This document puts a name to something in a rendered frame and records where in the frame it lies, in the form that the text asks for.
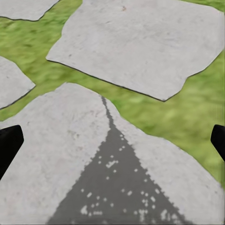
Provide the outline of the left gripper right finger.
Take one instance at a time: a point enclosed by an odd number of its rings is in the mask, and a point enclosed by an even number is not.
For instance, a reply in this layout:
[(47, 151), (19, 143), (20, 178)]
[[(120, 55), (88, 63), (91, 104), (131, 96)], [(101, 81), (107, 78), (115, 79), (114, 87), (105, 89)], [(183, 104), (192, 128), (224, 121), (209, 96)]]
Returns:
[(225, 126), (215, 124), (214, 130), (210, 136), (212, 143), (225, 161)]

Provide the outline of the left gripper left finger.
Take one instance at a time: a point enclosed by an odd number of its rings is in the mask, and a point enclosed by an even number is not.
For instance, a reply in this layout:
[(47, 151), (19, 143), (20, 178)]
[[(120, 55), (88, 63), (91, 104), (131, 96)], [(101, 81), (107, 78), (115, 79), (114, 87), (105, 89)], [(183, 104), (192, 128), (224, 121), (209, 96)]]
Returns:
[(19, 124), (0, 129), (0, 180), (23, 143), (23, 129)]

